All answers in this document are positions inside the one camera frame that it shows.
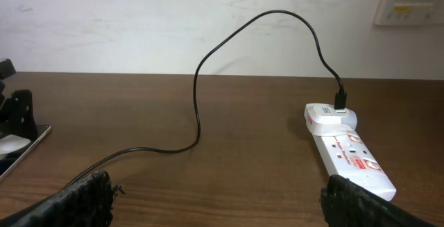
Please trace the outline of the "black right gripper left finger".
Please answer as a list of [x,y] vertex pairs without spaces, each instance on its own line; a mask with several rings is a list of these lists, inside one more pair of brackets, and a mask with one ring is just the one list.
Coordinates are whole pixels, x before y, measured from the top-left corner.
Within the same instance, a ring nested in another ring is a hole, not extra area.
[[51,196],[5,217],[2,226],[108,227],[112,204],[122,186],[113,185],[106,171],[96,171]]

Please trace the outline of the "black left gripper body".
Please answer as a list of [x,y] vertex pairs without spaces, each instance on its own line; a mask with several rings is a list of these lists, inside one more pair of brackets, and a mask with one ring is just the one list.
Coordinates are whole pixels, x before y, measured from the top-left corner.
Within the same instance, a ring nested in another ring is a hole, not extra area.
[[6,58],[0,62],[0,79],[6,79],[16,73],[11,59]]

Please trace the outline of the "black flip smartphone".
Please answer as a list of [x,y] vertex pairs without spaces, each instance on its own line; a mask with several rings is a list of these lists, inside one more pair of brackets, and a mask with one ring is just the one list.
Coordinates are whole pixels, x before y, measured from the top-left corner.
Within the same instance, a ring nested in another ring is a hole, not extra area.
[[51,132],[50,125],[37,125],[37,139],[1,134],[1,180],[8,174]]

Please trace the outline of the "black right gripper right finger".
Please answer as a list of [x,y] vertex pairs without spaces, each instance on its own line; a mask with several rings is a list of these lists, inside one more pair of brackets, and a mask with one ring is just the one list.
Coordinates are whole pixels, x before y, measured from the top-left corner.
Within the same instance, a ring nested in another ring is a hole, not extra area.
[[432,227],[432,225],[340,175],[321,190],[322,212],[329,227]]

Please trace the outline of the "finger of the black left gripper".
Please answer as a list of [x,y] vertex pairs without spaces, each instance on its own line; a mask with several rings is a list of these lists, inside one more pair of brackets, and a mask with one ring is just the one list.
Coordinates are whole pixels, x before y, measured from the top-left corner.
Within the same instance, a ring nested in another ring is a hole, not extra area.
[[1,107],[1,133],[29,140],[37,139],[37,125],[33,116],[33,98],[30,90],[17,90]]

